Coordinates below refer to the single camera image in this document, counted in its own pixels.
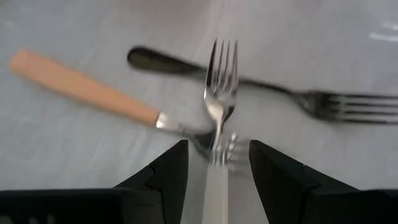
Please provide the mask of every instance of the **table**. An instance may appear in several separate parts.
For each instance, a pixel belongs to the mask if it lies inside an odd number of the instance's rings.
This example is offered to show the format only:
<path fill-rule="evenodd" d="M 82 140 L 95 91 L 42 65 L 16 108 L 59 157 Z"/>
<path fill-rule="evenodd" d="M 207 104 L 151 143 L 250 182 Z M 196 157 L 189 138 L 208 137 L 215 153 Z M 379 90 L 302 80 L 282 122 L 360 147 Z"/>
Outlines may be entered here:
<path fill-rule="evenodd" d="M 294 89 L 398 94 L 393 0 L 0 0 L 0 189 L 112 187 L 180 138 L 12 75 L 21 47 L 199 128 L 203 84 L 131 69 L 148 45 L 206 65 L 215 38 L 239 40 L 242 75 Z M 289 99 L 241 88 L 228 124 L 359 189 L 398 187 L 398 127 L 322 123 Z M 190 149 L 182 223 L 201 223 L 206 162 Z M 231 223 L 265 223 L 249 177 L 231 175 Z"/>

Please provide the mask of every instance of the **fork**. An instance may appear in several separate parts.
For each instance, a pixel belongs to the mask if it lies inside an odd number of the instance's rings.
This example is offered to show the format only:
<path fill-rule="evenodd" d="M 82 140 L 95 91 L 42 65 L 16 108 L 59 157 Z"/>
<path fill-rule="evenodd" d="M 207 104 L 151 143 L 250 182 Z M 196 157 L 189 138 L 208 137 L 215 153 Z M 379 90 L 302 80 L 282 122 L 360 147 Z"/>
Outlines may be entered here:
<path fill-rule="evenodd" d="M 234 147 L 234 135 L 224 133 L 224 124 L 235 109 L 238 89 L 237 54 L 235 42 L 232 64 L 229 61 L 228 42 L 224 56 L 224 42 L 221 44 L 220 59 L 215 67 L 217 41 L 211 52 L 209 69 L 205 82 L 203 101 L 210 118 L 213 120 L 215 140 L 211 148 L 210 163 L 207 171 L 203 224 L 228 223 L 228 155 Z"/>
<path fill-rule="evenodd" d="M 129 64 L 141 70 L 202 79 L 205 67 L 185 62 L 147 47 L 133 47 Z M 398 96 L 337 93 L 310 90 L 293 91 L 286 87 L 240 77 L 239 83 L 276 91 L 293 99 L 309 116 L 331 123 L 398 124 Z"/>

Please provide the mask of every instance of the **black plastic part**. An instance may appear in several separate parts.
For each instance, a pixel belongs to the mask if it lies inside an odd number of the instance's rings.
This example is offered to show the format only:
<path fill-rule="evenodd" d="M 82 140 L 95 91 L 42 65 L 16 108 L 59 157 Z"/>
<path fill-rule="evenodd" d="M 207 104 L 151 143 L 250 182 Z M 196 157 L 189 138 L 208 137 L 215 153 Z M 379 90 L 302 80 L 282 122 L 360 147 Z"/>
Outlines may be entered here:
<path fill-rule="evenodd" d="M 130 49 L 127 54 L 127 62 L 134 68 L 141 70 L 174 73 L 174 74 L 189 74 L 199 71 L 206 71 L 198 65 L 184 62 L 166 53 L 158 52 L 144 46 L 136 46 Z"/>
<path fill-rule="evenodd" d="M 270 224 L 398 223 L 398 190 L 360 191 L 260 141 L 249 157 Z"/>
<path fill-rule="evenodd" d="M 15 224 L 179 224 L 187 178 L 182 140 L 113 189 L 1 191 L 0 217 Z"/>

